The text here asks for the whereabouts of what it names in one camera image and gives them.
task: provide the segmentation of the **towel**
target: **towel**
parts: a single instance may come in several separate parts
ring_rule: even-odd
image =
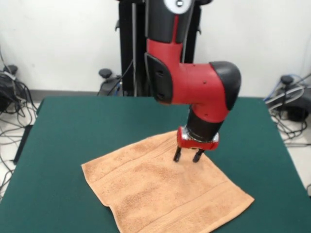
[[[206,156],[193,163],[195,150],[182,149],[174,162],[176,147],[176,132],[169,132],[82,165],[121,233],[208,233],[254,201]]]

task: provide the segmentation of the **green tablecloth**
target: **green tablecloth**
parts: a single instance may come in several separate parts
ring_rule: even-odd
[[[151,98],[56,97],[40,107],[0,204],[1,233],[116,233],[80,165],[186,123],[187,106]],[[311,200],[263,101],[238,99],[211,160],[255,198],[217,233],[311,232]]]

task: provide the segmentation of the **floor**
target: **floor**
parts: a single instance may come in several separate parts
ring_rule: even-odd
[[[0,119],[8,121],[16,125],[20,125],[20,123],[17,121],[16,115],[2,114]],[[29,115],[29,113],[26,112],[25,118],[20,117],[20,122],[21,124],[24,124],[24,125],[29,124],[31,120],[32,120],[32,123],[34,123],[35,116],[33,115],[33,113]],[[307,119],[307,122],[310,126],[303,132],[303,134],[300,137],[293,140],[293,142],[311,143],[311,117]],[[293,123],[290,121],[286,122],[286,125],[290,127],[291,129],[298,129],[300,127],[300,124]],[[17,126],[15,125],[0,121],[0,133],[6,130],[16,129],[16,128]],[[1,154],[2,159],[5,161],[5,163],[11,170],[14,170],[15,166],[13,162],[11,162],[10,160],[13,160],[15,157],[16,151],[19,146],[19,140],[21,139],[21,136],[23,135],[23,131],[24,129],[18,129],[18,130],[14,130],[14,131],[6,133],[7,136],[10,136],[10,138],[0,136],[0,154]],[[297,172],[301,178],[301,181],[304,187],[307,188],[307,186],[311,184],[311,146],[301,147],[301,148],[297,148],[297,147],[288,148],[288,151],[291,155],[291,158],[294,162],[294,165],[297,169]],[[4,164],[1,163],[0,161],[0,186],[3,182],[3,179],[6,173],[8,173],[6,177],[6,181],[7,181],[11,177],[11,174],[8,172],[8,169],[4,166]],[[5,194],[7,185],[0,192],[0,200],[1,200],[1,196]]]

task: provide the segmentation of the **cable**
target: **cable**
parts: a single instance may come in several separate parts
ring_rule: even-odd
[[[126,71],[122,74],[122,76],[120,77],[120,80],[110,89],[110,91],[108,92],[107,96],[110,95],[110,93],[116,88],[116,86],[122,81],[123,77],[126,75],[126,73],[129,71],[129,69],[131,68],[133,64],[133,60],[131,61],[131,63],[128,65]],[[100,90],[98,91],[97,93],[97,96],[99,95],[100,91],[102,90],[102,87],[105,83],[102,83],[101,87],[100,87]]]
[[[304,82],[304,81],[305,81],[307,78],[309,78],[309,77],[311,77],[311,73],[308,74],[307,76],[305,76],[304,78],[302,78],[301,80],[295,82],[293,85],[296,85],[296,84],[299,84],[299,83],[301,83],[301,82]]]
[[[288,76],[292,76],[292,77],[296,77],[299,79],[300,82],[303,82],[303,84],[306,84],[305,81],[303,80],[302,77],[300,77],[299,75],[297,74],[287,74]]]

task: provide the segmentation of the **red robot arm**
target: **red robot arm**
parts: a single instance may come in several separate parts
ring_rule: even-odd
[[[190,104],[185,127],[177,131],[178,162],[181,148],[204,150],[218,145],[218,131],[238,97],[241,75],[230,62],[181,63],[183,42],[191,19],[193,0],[146,1],[146,69],[156,101]]]

